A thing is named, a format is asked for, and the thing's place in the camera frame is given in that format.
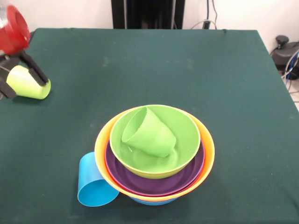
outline lime green cup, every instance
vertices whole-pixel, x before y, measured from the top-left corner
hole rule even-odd
[[[18,96],[34,99],[45,99],[51,90],[51,82],[40,86],[30,75],[28,69],[17,65],[8,74],[7,84]]]
[[[143,107],[128,122],[121,141],[147,154],[164,158],[173,150],[177,139],[153,111]]]

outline purple plate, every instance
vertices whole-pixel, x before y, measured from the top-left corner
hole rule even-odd
[[[166,196],[184,190],[200,174],[205,158],[203,144],[195,157],[181,171],[164,179],[147,179],[133,174],[114,156],[108,142],[105,160],[110,175],[124,189],[142,196]]]

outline green tablecloth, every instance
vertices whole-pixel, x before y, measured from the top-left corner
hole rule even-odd
[[[0,102],[0,223],[299,222],[299,114],[256,31],[38,29],[28,53],[52,91]],[[207,126],[211,174],[165,206],[122,194],[82,206],[80,158],[114,115],[145,104]]]

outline green bowl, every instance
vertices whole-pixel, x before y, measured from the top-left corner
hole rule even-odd
[[[165,105],[147,105],[168,126],[177,141],[171,153],[164,157],[149,155],[129,147],[121,141],[122,133],[136,112],[142,107],[121,116],[110,133],[110,146],[115,157],[131,172],[148,179],[162,179],[182,170],[196,155],[200,133],[194,121],[184,112]]]

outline blue cup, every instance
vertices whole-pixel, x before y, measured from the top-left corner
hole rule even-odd
[[[100,174],[94,152],[84,155],[79,163],[78,200],[88,207],[97,207],[113,201],[119,191],[111,187]]]
[[[130,197],[130,198],[133,199],[133,200],[136,201],[136,202],[141,203],[141,204],[151,205],[151,206],[157,206],[157,205],[168,204],[168,203],[173,202],[174,200],[178,199],[178,198],[176,197],[176,198],[173,198],[173,199],[171,199],[171,200],[167,200],[167,201],[163,201],[163,202],[146,202],[146,201],[143,201],[143,200],[140,200],[140,199],[137,199],[137,198],[133,198],[133,197]]]

